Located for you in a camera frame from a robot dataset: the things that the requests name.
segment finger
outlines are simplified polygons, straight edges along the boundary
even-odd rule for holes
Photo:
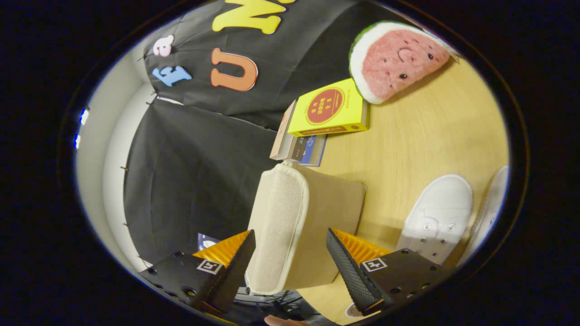
[[[264,321],[269,326],[310,326],[309,324],[306,324],[303,321],[285,320],[282,318],[274,317],[272,315],[264,318]]]

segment book stack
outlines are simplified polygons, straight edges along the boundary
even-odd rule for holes
[[[368,130],[368,103],[352,78],[306,93],[295,106],[288,133],[296,137]]]
[[[289,120],[292,117],[292,112],[295,107],[296,101],[290,104],[282,117],[282,123],[280,123],[278,134],[276,135],[274,146],[270,153],[270,158],[273,160],[301,162],[304,156],[306,139],[304,137],[294,137],[288,134]]]
[[[345,79],[292,102],[280,123],[270,158],[320,166],[327,134],[365,130],[368,103],[353,79]]]

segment watermelon plush toy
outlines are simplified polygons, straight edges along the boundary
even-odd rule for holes
[[[422,30],[381,21],[356,37],[349,69],[363,98],[381,104],[441,68],[449,56],[441,41]]]

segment letter n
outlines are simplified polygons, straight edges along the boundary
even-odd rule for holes
[[[226,0],[226,3],[236,3],[242,6],[215,17],[212,24],[212,29],[215,32],[221,31],[225,27],[249,27],[260,29],[264,34],[272,34],[280,24],[280,17],[258,18],[255,16],[286,11],[283,6],[266,0]]]

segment beige cushion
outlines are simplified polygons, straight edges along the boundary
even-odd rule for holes
[[[365,190],[292,162],[263,172],[248,225],[256,235],[250,289],[271,295],[331,283],[338,269],[326,249],[327,230],[355,233]]]

